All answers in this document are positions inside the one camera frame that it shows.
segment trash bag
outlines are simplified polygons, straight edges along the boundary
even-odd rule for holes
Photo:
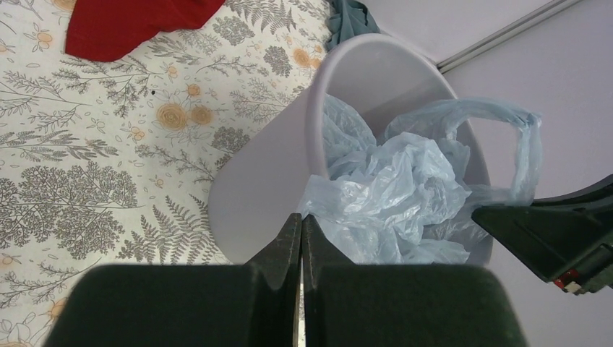
[[[516,172],[510,188],[467,186],[464,183],[470,148],[459,143],[456,136],[458,127],[471,117],[503,121],[518,130]],[[423,237],[454,241],[470,252],[487,236],[487,232],[471,219],[476,208],[494,204],[528,206],[532,203],[542,162],[540,126],[540,115],[498,100],[440,100],[396,117],[377,141],[383,143],[403,132],[419,134],[437,141],[440,150],[451,163],[458,183],[470,190],[471,196],[454,218],[441,224],[426,226]]]
[[[470,148],[455,136],[469,116],[520,130],[511,189],[464,183]],[[327,96],[323,124],[330,179],[311,176],[298,211],[315,215],[330,242],[356,263],[464,263],[486,236],[471,220],[476,207],[533,198],[540,118],[515,106],[439,101],[397,117],[375,140],[357,111]]]

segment black plastic part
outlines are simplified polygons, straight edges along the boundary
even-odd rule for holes
[[[290,216],[245,265],[109,265],[75,286],[45,346],[525,347],[494,276],[469,266],[355,265]]]
[[[481,207],[472,218],[543,281],[574,294],[613,284],[613,175],[528,207]]]

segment floral bedsheet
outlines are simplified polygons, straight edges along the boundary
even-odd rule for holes
[[[120,61],[67,56],[76,0],[0,0],[0,346],[41,346],[109,262],[224,263],[208,189],[306,86],[325,0],[228,0]]]

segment floral tablecloth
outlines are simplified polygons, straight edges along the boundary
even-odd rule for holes
[[[330,35],[325,0],[228,0],[102,64],[63,54],[74,3],[0,0],[2,347],[41,346],[96,265],[227,262],[210,184],[310,83]]]

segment floral pattern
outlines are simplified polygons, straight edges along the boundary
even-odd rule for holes
[[[227,0],[99,63],[63,52],[76,0],[0,2],[0,346],[36,347],[94,266],[228,262],[211,182],[309,85],[330,5]]]

